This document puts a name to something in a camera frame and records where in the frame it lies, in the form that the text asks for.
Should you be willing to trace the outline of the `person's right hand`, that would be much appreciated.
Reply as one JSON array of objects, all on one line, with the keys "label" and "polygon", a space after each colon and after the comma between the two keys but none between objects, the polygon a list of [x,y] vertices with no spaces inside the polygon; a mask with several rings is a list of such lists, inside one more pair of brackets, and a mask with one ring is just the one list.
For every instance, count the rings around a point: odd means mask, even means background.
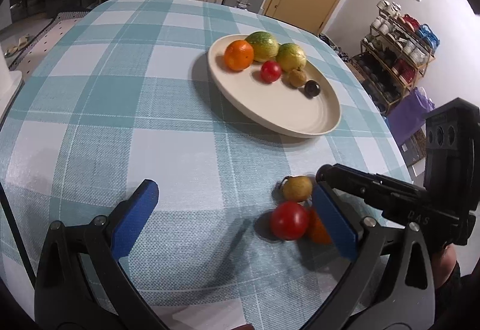
[{"label": "person's right hand", "polygon": [[450,277],[456,267],[456,250],[453,244],[447,245],[439,253],[431,257],[433,283],[436,289],[440,288]]}]

